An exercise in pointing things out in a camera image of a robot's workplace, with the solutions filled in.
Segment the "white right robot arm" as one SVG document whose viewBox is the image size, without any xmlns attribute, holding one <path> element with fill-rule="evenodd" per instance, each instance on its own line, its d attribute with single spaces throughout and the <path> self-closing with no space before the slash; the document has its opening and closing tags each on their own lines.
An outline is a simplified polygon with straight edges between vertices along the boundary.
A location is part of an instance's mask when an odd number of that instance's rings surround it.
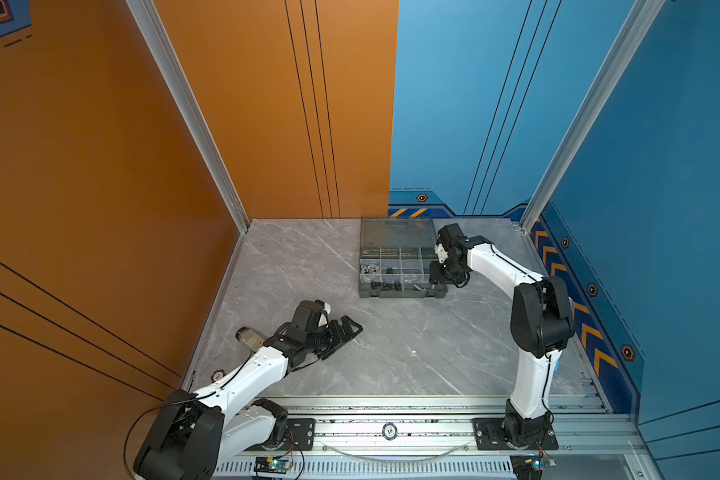
<svg viewBox="0 0 720 480">
<path fill-rule="evenodd" d="M 510 333 L 519 349 L 514 389 L 506 403 L 501 432 L 514 448 L 541 446 L 554 415 L 549 395 L 559 360 L 575 334 L 572 300 L 565 281 L 530 270 L 483 236 L 467 237 L 456 223 L 437 232 L 437 259 L 430 281 L 458 288 L 477 273 L 512 301 Z"/>
</svg>

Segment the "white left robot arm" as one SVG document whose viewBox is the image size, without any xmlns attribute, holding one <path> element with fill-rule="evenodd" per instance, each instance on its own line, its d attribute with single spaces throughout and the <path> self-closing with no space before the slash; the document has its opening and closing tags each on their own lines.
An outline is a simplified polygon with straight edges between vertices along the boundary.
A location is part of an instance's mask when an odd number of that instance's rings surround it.
<svg viewBox="0 0 720 480">
<path fill-rule="evenodd" d="M 348 316 L 332 319 L 329 304 L 300 302 L 290 321 L 260 338 L 243 363 L 209 385 L 177 389 L 158 407 L 133 460 L 124 467 L 132 479 L 209 479 L 219 461 L 262 446 L 296 447 L 288 410 L 262 392 L 324 361 L 362 333 Z"/>
</svg>

